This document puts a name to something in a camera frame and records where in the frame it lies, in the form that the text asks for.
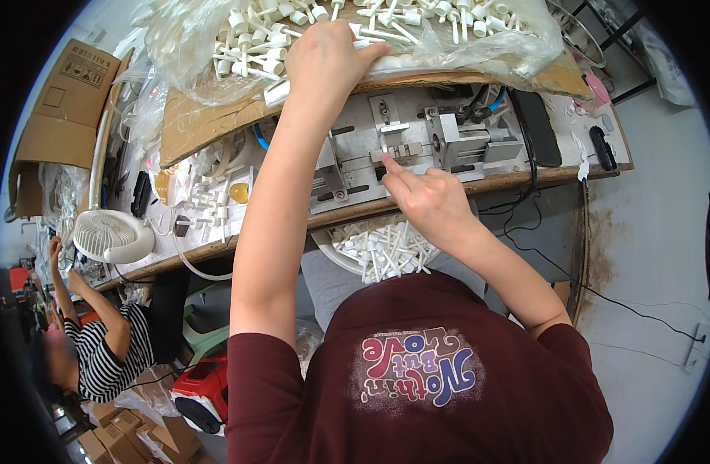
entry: maroon t-shirt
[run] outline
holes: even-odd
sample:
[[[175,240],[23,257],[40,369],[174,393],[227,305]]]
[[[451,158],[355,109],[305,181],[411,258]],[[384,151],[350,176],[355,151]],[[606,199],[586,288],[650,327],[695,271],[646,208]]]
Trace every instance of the maroon t-shirt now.
[[[600,462],[589,346],[537,339],[441,273],[356,292],[301,377],[275,337],[229,339],[229,462]]]

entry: pink object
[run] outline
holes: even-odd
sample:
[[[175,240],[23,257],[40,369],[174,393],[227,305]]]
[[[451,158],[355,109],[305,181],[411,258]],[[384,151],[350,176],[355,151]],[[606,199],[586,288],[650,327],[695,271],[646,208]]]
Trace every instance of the pink object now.
[[[574,103],[576,103],[577,106],[583,107],[587,111],[592,111],[606,103],[612,103],[610,94],[607,93],[607,88],[605,88],[605,85],[599,77],[595,76],[593,73],[586,73],[584,74],[584,78],[589,88],[591,88],[592,93],[594,93],[594,101],[582,102],[581,100],[574,99]]]

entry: wall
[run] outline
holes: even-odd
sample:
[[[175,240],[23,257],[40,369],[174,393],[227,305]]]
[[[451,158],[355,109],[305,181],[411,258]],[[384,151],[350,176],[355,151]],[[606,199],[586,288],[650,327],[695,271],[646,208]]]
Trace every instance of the wall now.
[[[24,228],[26,233],[21,235],[20,225],[27,222],[26,220],[5,223],[2,217],[10,205],[7,179],[14,159],[15,148],[22,135],[22,130],[25,128],[27,118],[33,111],[45,79],[71,39],[90,43],[103,51],[112,53],[117,43],[131,30],[129,17],[137,4],[137,0],[93,0],[90,2],[64,33],[33,84],[12,137],[5,164],[5,177],[0,190],[0,269],[17,264],[20,258],[33,256],[26,249],[26,245],[29,245],[33,239],[33,226],[26,226]]]

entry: stack of boxes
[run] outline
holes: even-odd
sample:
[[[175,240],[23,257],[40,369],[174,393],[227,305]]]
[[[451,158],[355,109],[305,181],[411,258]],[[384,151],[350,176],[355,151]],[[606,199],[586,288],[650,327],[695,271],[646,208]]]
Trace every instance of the stack of boxes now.
[[[180,417],[163,417],[161,424],[137,410],[116,408],[112,402],[94,404],[100,427],[79,438],[94,464],[215,464],[198,452],[197,432]]]

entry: cell phone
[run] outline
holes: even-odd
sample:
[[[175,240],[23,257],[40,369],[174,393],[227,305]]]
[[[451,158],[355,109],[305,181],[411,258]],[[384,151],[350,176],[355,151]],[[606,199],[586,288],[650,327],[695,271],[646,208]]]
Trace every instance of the cell phone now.
[[[509,98],[512,100],[514,112],[517,113],[526,144],[535,156],[535,162],[551,168],[560,166],[561,152],[558,150],[556,133],[551,127],[543,99],[536,92],[514,89],[509,91]]]

